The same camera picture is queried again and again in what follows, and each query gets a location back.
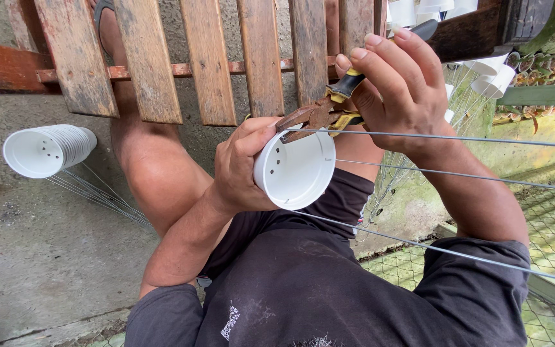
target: black shorts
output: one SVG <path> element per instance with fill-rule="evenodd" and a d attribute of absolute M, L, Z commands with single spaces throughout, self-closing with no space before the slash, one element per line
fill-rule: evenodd
<path fill-rule="evenodd" d="M 335 169 L 325 192 L 306 208 L 299 211 L 325 217 L 350 225 L 357 225 L 367 199 L 374 192 L 374 182 L 348 171 Z M 228 267 L 259 234 L 275 229 L 315 228 L 335 234 L 344 241 L 355 238 L 353 229 L 332 222 L 279 209 L 262 212 L 238 213 L 224 238 L 213 250 L 201 277 L 215 279 Z"/>

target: hand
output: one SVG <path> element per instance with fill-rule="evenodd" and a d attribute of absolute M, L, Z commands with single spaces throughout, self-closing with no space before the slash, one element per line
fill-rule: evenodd
<path fill-rule="evenodd" d="M 276 134 L 281 117 L 250 118 L 215 151 L 215 181 L 210 187 L 218 208 L 230 214 L 252 210 L 278 209 L 264 191 L 254 184 L 254 155 Z"/>
<path fill-rule="evenodd" d="M 338 73 L 350 66 L 367 79 L 352 95 L 352 101 L 369 131 L 453 136 L 444 120 L 447 107 L 445 80 L 440 59 L 419 36 L 400 29 L 395 43 L 368 34 L 366 49 L 355 48 L 351 59 L 338 55 Z M 437 153 L 447 142 L 434 138 L 372 135 L 383 149 L 421 156 Z"/>

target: foot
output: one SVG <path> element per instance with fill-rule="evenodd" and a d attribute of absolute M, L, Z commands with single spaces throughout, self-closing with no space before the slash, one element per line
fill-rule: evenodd
<path fill-rule="evenodd" d="M 91 5 L 91 9 L 95 9 L 97 0 L 88 1 L 89 5 Z M 107 8 L 102 10 L 100 27 L 98 29 L 100 33 L 100 43 L 102 47 L 104 47 L 106 53 L 113 58 L 115 65 L 127 65 L 125 48 L 123 47 L 123 40 L 121 40 L 121 34 L 117 26 L 117 20 L 115 19 L 115 12 Z"/>

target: printed logo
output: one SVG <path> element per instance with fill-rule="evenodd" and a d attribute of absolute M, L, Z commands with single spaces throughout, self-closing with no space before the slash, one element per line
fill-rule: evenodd
<path fill-rule="evenodd" d="M 220 332 L 220 334 L 222 334 L 222 336 L 226 338 L 226 341 L 230 341 L 231 328 L 235 326 L 235 323 L 237 322 L 237 319 L 239 318 L 239 316 L 240 316 L 239 311 L 234 306 L 231 306 L 229 310 L 229 317 L 228 317 L 228 322 L 226 323 L 226 327 L 224 327 Z"/>

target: forearm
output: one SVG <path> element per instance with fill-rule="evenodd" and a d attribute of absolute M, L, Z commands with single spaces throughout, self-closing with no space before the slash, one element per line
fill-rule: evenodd
<path fill-rule="evenodd" d="M 213 186 L 166 233 L 149 259 L 143 286 L 188 283 L 202 270 L 220 231 L 234 216 L 222 206 Z M 141 288 L 141 295 L 147 290 Z"/>
<path fill-rule="evenodd" d="M 463 143 L 433 139 L 433 148 L 411 160 L 420 169 L 497 177 Z M 458 236 L 490 241 L 516 240 L 528 245 L 524 214 L 511 190 L 503 182 L 460 177 L 445 173 L 424 175 L 436 188 L 453 219 Z"/>

